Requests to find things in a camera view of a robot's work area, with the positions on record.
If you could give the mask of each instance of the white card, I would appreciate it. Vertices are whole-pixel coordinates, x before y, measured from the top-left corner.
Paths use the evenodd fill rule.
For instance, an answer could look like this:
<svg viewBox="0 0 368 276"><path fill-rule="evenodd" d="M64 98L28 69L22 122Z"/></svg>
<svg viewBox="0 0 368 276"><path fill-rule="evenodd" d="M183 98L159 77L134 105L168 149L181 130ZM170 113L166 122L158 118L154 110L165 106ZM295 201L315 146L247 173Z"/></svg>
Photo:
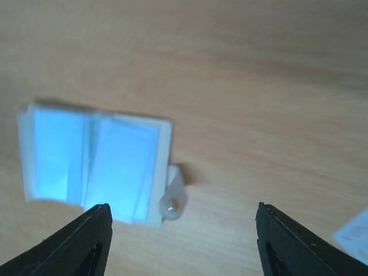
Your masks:
<svg viewBox="0 0 368 276"><path fill-rule="evenodd" d="M343 225L332 237L352 257L368 265L368 208Z"/></svg>

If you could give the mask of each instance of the wood grain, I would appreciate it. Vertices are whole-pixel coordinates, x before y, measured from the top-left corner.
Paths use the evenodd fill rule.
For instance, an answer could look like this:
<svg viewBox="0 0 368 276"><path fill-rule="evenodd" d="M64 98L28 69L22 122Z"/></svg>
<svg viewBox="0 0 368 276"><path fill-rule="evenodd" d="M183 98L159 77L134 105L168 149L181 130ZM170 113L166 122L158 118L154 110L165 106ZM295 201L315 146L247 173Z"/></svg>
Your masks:
<svg viewBox="0 0 368 276"><path fill-rule="evenodd" d="M172 118L190 201L113 224L106 275L262 275L258 202L322 238L366 206L365 1L3 0L0 262L81 214L24 203L16 113L36 99Z"/></svg>

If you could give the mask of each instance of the wooden table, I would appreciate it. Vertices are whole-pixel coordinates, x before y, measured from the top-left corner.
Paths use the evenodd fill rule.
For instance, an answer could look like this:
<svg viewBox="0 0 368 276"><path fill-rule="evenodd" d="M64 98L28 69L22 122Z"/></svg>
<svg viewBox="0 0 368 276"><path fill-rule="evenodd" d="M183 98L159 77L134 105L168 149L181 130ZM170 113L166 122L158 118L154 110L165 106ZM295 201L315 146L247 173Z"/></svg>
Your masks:
<svg viewBox="0 0 368 276"><path fill-rule="evenodd" d="M113 224L106 275L262 275L270 203L329 242L368 200L364 1L3 0L0 262L82 213L24 202L17 110L36 99L171 118L190 202Z"/></svg>

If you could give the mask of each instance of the wooden surface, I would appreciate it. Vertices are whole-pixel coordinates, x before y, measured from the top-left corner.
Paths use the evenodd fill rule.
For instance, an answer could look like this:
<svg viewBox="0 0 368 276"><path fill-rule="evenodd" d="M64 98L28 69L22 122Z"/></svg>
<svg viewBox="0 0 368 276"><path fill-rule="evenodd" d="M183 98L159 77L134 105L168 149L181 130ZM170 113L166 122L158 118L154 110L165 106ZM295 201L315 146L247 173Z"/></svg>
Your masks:
<svg viewBox="0 0 368 276"><path fill-rule="evenodd" d="M189 205L161 229L114 223L106 275L262 275L259 201L331 242L368 200L367 8L3 0L0 262L82 212L24 203L16 114L35 99L174 121Z"/></svg>

